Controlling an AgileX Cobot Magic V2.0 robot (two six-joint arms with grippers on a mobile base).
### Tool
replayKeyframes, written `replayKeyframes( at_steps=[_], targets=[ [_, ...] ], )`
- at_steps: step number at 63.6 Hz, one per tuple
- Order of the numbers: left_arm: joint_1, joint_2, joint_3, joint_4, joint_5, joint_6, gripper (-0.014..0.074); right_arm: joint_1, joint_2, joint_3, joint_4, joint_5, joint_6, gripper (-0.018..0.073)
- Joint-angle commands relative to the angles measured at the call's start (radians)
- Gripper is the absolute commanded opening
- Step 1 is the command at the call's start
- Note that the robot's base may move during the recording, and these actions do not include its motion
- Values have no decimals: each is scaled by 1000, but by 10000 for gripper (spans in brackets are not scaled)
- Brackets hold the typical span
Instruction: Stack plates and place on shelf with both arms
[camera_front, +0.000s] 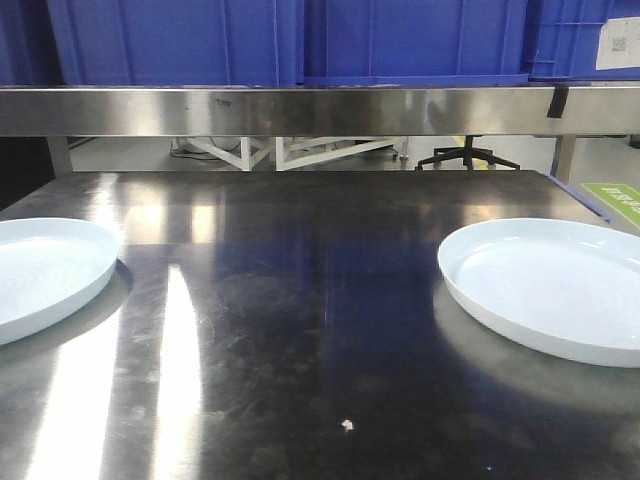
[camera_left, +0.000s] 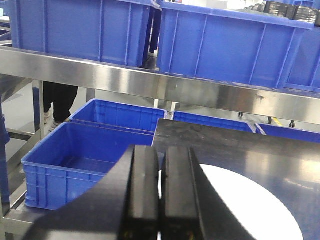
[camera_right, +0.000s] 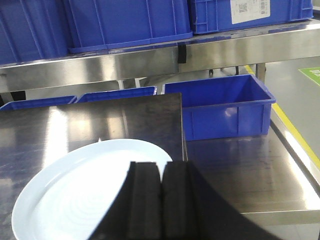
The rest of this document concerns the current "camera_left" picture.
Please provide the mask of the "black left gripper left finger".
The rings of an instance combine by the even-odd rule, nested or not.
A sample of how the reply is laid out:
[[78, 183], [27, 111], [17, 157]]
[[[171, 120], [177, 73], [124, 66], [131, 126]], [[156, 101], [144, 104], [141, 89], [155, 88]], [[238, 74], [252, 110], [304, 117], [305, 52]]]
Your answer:
[[91, 189], [37, 219], [25, 240], [155, 240], [159, 220], [155, 148], [131, 145]]

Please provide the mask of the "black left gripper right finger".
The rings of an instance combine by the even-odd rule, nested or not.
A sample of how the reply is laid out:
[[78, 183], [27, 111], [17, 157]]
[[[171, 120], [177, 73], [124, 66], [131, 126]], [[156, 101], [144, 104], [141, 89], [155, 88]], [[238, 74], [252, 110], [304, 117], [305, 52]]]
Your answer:
[[254, 239], [212, 186], [192, 148], [167, 148], [161, 194], [163, 240]]

